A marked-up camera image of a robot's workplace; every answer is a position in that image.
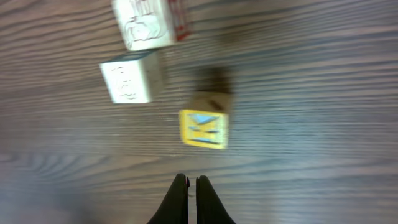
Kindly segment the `yellow K block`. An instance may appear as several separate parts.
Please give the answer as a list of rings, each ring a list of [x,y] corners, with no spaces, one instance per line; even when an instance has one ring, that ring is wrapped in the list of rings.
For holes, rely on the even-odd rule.
[[[196,91],[179,112],[180,138],[184,144],[226,149],[233,105],[230,93]]]

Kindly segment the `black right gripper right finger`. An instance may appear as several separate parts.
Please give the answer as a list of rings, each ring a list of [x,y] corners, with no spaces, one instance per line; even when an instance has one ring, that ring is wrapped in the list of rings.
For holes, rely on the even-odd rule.
[[[196,205],[198,224],[235,224],[205,175],[196,178]]]

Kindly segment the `white block elephant picture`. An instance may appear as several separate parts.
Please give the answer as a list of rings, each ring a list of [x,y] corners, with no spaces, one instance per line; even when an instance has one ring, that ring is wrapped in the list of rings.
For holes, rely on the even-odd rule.
[[[183,0],[113,0],[112,8],[130,51],[167,47],[192,33]]]

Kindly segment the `white block red trim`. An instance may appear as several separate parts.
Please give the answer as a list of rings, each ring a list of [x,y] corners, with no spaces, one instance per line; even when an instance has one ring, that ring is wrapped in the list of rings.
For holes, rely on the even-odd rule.
[[[115,104],[150,103],[164,89],[157,50],[127,52],[99,65]]]

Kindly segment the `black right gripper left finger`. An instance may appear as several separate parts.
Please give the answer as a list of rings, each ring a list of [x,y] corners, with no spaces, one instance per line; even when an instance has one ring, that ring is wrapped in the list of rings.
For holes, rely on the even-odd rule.
[[[189,178],[177,174],[159,208],[147,224],[188,224]]]

